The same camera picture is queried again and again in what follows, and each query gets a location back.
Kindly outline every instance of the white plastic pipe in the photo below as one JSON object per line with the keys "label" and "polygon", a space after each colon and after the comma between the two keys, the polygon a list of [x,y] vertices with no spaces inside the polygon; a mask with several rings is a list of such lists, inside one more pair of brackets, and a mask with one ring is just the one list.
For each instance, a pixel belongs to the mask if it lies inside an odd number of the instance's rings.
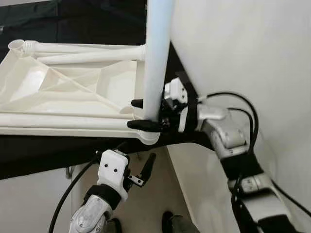
{"label": "white plastic pipe", "polygon": [[34,52],[32,53],[33,57],[50,57],[50,56],[58,56],[58,55],[64,55],[64,53],[60,53],[60,52]]}
{"label": "white plastic pipe", "polygon": [[60,45],[56,43],[40,43],[34,40],[26,40],[23,44],[26,53],[31,52],[60,52],[60,53],[79,53],[79,52],[99,52],[107,49],[91,48],[74,45]]}
{"label": "white plastic pipe", "polygon": [[128,130],[127,119],[0,113],[1,127]]}
{"label": "white plastic pipe", "polygon": [[161,104],[174,0],[148,0],[144,73],[144,119],[157,121]]}
{"label": "white plastic pipe", "polygon": [[88,62],[104,62],[104,61],[123,61],[123,60],[140,60],[145,57],[145,45],[135,48],[108,50],[104,52],[88,52],[65,54],[59,56],[39,57],[38,61],[47,64],[72,64],[72,63],[88,63]]}

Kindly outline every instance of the floor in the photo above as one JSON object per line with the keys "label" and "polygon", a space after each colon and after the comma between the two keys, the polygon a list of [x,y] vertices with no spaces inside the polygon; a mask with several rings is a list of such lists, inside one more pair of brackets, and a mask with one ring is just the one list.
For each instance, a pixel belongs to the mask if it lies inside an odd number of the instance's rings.
{"label": "floor", "polygon": [[[166,147],[151,150],[157,154],[154,169],[148,183],[143,188],[133,186],[129,191],[128,200],[121,203],[114,211],[122,224],[124,233],[161,233],[161,218],[165,210],[190,219],[175,171]],[[148,159],[150,152],[131,154],[130,169],[133,175],[138,175]],[[93,166],[73,192],[73,212],[78,208],[81,195],[96,183],[98,167]]]}

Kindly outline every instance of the black cable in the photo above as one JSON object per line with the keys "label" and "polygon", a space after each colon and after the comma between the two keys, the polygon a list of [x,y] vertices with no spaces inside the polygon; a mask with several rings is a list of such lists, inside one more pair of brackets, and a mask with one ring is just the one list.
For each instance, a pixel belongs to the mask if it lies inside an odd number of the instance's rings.
{"label": "black cable", "polygon": [[258,120],[258,115],[256,112],[256,109],[254,108],[253,104],[245,97],[243,97],[240,94],[234,93],[234,92],[216,92],[216,93],[212,93],[212,94],[208,94],[206,96],[206,98],[211,98],[214,96],[221,96],[221,95],[229,95],[229,96],[235,96],[239,99],[242,99],[252,110],[253,116],[254,116],[254,134],[253,134],[253,140],[250,142],[250,146],[249,146],[249,153],[253,153],[254,152],[254,145],[257,139],[257,135],[258,135],[258,130],[259,130],[259,120]]}
{"label": "black cable", "polygon": [[250,113],[242,108],[228,108],[229,110],[232,111],[239,111],[239,112],[243,112],[248,116],[249,119],[249,137],[250,137],[250,142],[253,141],[254,138],[254,122],[253,122],[253,118],[252,115],[250,115]]}
{"label": "black cable", "polygon": [[294,198],[292,198],[290,195],[288,195],[283,189],[281,189],[273,180],[271,180],[276,189],[283,194],[288,200],[290,200],[292,203],[294,203],[296,206],[298,206],[303,212],[305,212],[309,217],[311,217],[311,212],[305,208],[302,204],[297,202]]}
{"label": "black cable", "polygon": [[96,155],[80,172],[79,174],[74,178],[74,180],[71,182],[71,184],[69,185],[69,187],[67,188],[67,190],[64,192],[62,198],[60,199],[55,212],[53,214],[51,223],[50,223],[50,228],[49,228],[49,233],[53,233],[54,231],[54,227],[55,227],[55,223],[58,217],[58,214],[60,212],[60,209],[62,208],[62,205],[64,204],[68,194],[70,193],[70,191],[72,190],[72,188],[74,187],[74,185],[78,182],[78,180],[81,178],[81,176],[86,172],[86,170],[88,170],[96,161],[98,161],[99,156]]}

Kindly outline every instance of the black fabric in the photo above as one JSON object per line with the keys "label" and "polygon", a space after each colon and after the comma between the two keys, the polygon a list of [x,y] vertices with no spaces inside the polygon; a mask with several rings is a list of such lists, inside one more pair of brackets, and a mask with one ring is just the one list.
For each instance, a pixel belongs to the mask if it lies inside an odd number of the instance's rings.
{"label": "black fabric", "polygon": [[141,45],[147,0],[54,0],[0,7],[0,60],[15,39]]}
{"label": "black fabric", "polygon": [[134,138],[1,135],[0,180],[86,163],[93,158],[96,150],[115,148],[124,141],[129,145],[122,148],[124,153],[185,142],[212,149],[208,137],[202,132],[164,132],[151,146]]}
{"label": "black fabric", "polygon": [[93,185],[87,191],[87,193],[84,197],[84,203],[83,204],[85,204],[87,202],[87,200],[89,199],[89,197],[91,195],[96,195],[96,196],[101,197],[103,200],[105,200],[110,205],[110,207],[113,210],[116,209],[119,202],[121,201],[120,194],[116,190],[114,190],[113,188],[111,188],[110,186],[108,186],[106,184]]}
{"label": "black fabric", "polygon": [[240,174],[243,177],[254,176],[263,173],[253,153],[243,153],[220,160],[226,176],[229,180],[236,180]]}
{"label": "black fabric", "polygon": [[264,233],[299,233],[286,215],[264,218],[258,221]]}

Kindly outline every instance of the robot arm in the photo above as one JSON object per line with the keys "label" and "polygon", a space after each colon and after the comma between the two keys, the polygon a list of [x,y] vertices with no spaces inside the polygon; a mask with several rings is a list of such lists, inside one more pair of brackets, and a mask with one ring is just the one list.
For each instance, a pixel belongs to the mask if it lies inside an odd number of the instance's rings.
{"label": "robot arm", "polygon": [[69,233],[100,233],[113,210],[127,200],[127,192],[135,184],[144,186],[151,175],[156,155],[150,154],[139,176],[130,174],[129,157],[118,150],[102,153],[97,185],[92,186],[83,205],[71,219]]}
{"label": "robot arm", "polygon": [[261,169],[230,111],[189,97],[179,78],[165,85],[161,121],[134,121],[128,126],[153,132],[174,128],[201,131],[210,139],[232,193],[232,209],[241,233],[296,233],[291,215],[273,182]]}

